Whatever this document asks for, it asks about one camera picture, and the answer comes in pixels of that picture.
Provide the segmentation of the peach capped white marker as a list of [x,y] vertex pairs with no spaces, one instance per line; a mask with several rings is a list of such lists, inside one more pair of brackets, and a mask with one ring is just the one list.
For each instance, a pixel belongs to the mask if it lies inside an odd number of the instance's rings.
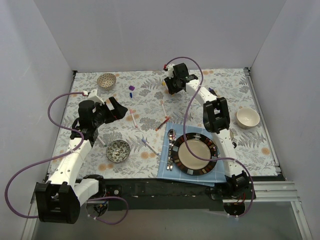
[[167,119],[167,118],[168,118],[168,115],[167,115],[167,112],[166,112],[166,110],[165,110],[163,100],[160,100],[160,105],[161,105],[161,108],[162,108],[162,111],[163,111],[164,117]]

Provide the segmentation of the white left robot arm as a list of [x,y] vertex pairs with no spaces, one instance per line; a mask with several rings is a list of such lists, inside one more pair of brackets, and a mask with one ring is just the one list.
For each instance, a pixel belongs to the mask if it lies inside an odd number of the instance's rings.
[[98,137],[98,128],[123,119],[128,109],[114,97],[109,98],[113,109],[93,97],[78,104],[78,118],[73,122],[75,130],[70,135],[68,153],[51,177],[35,186],[38,218],[41,222],[74,224],[81,206],[88,200],[101,201],[107,193],[103,177],[87,175],[77,183],[80,168]]

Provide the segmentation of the black purple highlighter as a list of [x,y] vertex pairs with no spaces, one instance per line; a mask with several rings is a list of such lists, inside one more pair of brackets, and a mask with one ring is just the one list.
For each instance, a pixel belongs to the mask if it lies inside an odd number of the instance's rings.
[[211,94],[213,94],[213,95],[215,95],[215,96],[217,97],[216,92],[215,92],[212,88],[209,87],[208,90],[209,90],[209,92],[210,92]]

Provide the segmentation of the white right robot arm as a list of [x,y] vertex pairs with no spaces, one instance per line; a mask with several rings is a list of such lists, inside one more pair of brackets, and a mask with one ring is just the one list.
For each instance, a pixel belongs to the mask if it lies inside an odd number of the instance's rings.
[[167,72],[164,82],[169,94],[185,91],[203,107],[203,126],[212,135],[213,143],[219,152],[218,161],[223,162],[226,183],[222,192],[237,199],[253,186],[252,178],[246,167],[236,159],[236,152],[230,136],[230,114],[227,100],[217,97],[203,87],[203,78],[190,74],[185,63],[164,65]]

